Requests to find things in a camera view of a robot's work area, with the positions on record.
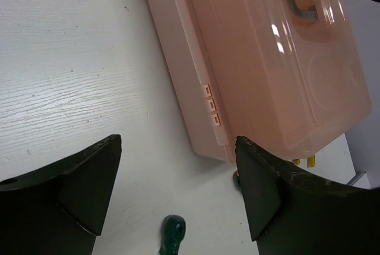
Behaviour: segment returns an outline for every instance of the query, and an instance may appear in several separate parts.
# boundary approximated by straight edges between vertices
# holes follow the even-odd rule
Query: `gray wall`
[[[347,134],[356,170],[366,171],[372,188],[380,186],[380,4],[346,0],[372,99],[372,113]]]

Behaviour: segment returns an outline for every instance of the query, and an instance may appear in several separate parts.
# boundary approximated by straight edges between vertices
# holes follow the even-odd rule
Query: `white wooden tabletop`
[[[194,155],[146,0],[0,0],[0,180],[118,133],[123,154],[95,255],[157,254],[162,219],[186,254],[258,254],[234,167]],[[344,136],[317,174],[347,182]]]

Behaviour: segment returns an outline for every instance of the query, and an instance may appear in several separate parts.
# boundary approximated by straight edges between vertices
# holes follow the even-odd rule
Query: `white table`
[[[257,254],[235,169],[191,150],[146,0],[0,4],[0,180],[118,133],[123,155],[94,255],[155,255],[173,213],[188,224],[181,255]],[[354,175],[344,136],[313,171]]]

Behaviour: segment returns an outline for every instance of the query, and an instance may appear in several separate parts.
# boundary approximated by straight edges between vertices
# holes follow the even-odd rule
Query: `translucent pink plastic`
[[[149,3],[197,153],[233,162],[236,136],[247,136],[280,158],[307,158],[371,111],[343,0]],[[196,84],[217,107],[212,141]]]

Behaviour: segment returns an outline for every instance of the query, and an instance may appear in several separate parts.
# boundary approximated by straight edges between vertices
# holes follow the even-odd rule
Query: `dark green handle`
[[[186,222],[179,215],[170,215],[164,219],[162,225],[162,243],[160,255],[176,255],[179,246],[185,238]]]

